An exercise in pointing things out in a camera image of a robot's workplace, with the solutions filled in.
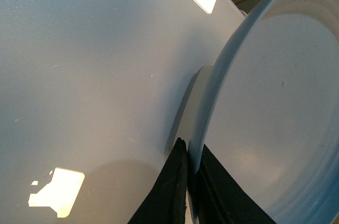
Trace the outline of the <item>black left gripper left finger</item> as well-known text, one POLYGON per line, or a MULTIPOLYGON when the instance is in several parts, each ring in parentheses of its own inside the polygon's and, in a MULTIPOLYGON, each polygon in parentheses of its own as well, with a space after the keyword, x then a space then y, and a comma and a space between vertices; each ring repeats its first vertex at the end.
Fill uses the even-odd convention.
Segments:
POLYGON ((178 138, 154 186, 129 223, 185 223, 188 152, 178 138))

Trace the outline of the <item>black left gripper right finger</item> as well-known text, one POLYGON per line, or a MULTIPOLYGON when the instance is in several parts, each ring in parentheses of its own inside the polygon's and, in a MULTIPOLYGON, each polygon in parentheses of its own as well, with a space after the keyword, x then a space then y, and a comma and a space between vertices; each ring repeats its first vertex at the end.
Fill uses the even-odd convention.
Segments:
POLYGON ((203 146, 199 170, 189 173, 193 219, 197 223, 275 223, 203 146))

